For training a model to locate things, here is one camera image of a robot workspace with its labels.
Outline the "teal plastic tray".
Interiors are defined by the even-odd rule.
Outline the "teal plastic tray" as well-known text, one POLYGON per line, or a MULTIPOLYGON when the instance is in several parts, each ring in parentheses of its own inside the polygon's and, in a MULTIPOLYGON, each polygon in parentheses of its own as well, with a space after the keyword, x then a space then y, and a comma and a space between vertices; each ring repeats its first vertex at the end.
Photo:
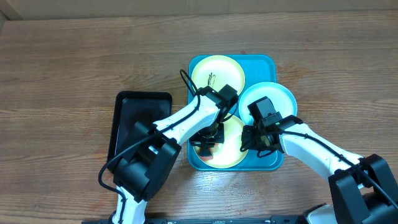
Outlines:
MULTIPOLYGON (((199 55, 191 60, 188 72, 190 77, 194 66, 199 61, 209 56, 210 55, 199 55)), ((244 70, 245 86, 243 91, 260 82, 275 83, 277 81, 275 64, 273 60, 266 55, 227 55, 227 57, 231 57, 232 59, 237 61, 244 70)), ((238 108, 239 104, 237 106, 234 106, 234 108, 230 110, 229 115, 235 115, 239 119, 241 119, 239 116, 238 108)), ((284 155, 279 151, 276 151, 270 156, 263 158, 257 157, 257 152, 254 150, 248 150, 246 152, 246 157, 239 164, 227 169, 217 169, 212 168, 202 162, 198 158, 198 156, 195 155, 193 146, 189 144, 188 161, 192 165, 192 167, 201 171, 272 171, 279 168, 284 161, 284 155)))

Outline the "red green sponge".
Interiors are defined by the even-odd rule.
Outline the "red green sponge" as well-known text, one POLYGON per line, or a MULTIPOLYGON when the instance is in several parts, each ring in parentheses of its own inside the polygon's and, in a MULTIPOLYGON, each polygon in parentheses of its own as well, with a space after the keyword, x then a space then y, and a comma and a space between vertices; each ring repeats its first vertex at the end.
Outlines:
POLYGON ((210 161, 213 159, 213 154, 209 149, 201 148, 198 152, 198 156, 202 161, 210 161))

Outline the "yellow-rim plate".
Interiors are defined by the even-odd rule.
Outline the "yellow-rim plate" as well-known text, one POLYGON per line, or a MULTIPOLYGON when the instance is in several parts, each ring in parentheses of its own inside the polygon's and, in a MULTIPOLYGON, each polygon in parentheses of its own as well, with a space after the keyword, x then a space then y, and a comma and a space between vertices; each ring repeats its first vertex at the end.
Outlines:
POLYGON ((215 91, 220 91, 225 85, 229 85, 238 95, 245 86, 242 66, 224 55, 212 55, 199 61, 193 68, 191 79, 197 88, 210 86, 215 91))
POLYGON ((194 146, 195 155, 206 165, 217 168, 227 169, 239 164, 245 157, 247 152, 241 152, 242 145, 241 136, 244 123, 235 115, 227 120, 224 124, 224 143, 216 143, 210 148, 212 157, 202 157, 198 153, 202 148, 194 146))

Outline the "black plastic tray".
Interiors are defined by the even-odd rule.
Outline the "black plastic tray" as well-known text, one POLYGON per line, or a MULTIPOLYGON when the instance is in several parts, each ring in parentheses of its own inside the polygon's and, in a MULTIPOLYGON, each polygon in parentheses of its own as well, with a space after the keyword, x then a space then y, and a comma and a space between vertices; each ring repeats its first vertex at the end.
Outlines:
MULTIPOLYGON (((167 92, 148 92, 148 91, 121 91, 116 96, 114 107, 113 124, 111 129, 111 139, 109 143, 107 162, 115 156, 123 152, 129 146, 146 137, 146 134, 136 133, 134 125, 138 121, 141 124, 152 124, 154 121, 162 120, 171 115, 172 95, 167 92)), ((124 159, 128 162, 134 158, 134 153, 138 151, 141 160, 146 164, 152 165, 152 161, 156 155, 149 148, 144 150, 145 146, 155 143, 156 138, 152 138, 130 151, 125 152, 116 161, 108 166, 108 170, 112 173, 116 164, 124 159)), ((173 158, 161 159, 160 165, 155 165, 154 172, 166 173, 169 175, 173 162, 173 158)))

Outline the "blue-rim white plate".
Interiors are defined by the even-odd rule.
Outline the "blue-rim white plate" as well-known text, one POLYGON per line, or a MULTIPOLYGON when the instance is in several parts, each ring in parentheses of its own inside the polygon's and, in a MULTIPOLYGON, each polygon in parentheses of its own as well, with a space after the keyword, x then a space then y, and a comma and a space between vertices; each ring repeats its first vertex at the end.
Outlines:
POLYGON ((252 125, 253 117, 249 113, 248 106, 262 97, 268 97, 276 111, 283 118, 294 115, 297 116, 298 108, 294 95, 283 85, 273 82, 260 82, 247 90, 239 97, 239 116, 246 125, 252 125))

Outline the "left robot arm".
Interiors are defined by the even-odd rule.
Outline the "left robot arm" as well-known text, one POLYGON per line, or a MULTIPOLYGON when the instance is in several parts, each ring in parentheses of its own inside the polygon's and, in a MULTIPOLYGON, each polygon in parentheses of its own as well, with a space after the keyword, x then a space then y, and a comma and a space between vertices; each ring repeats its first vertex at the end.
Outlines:
POLYGON ((118 194, 117 209, 110 223, 144 223, 147 202, 160 190, 182 149, 189 141, 210 155, 215 144, 224 142, 223 123, 238 102, 237 91, 225 85, 220 91, 209 86, 196 90, 189 105, 165 119, 136 122, 129 137, 102 170, 109 170, 118 194))

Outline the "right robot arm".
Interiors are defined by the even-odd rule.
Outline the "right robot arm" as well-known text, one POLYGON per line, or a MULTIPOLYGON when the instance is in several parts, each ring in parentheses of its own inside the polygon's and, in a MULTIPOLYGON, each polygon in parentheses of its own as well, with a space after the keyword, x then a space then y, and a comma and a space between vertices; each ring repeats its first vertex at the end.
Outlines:
POLYGON ((254 122, 243 128, 241 151, 285 153, 329 184, 332 203, 306 211, 299 223, 397 223, 397 182, 381 156, 362 157, 332 144, 298 117, 283 118, 266 96, 248 110, 254 122))

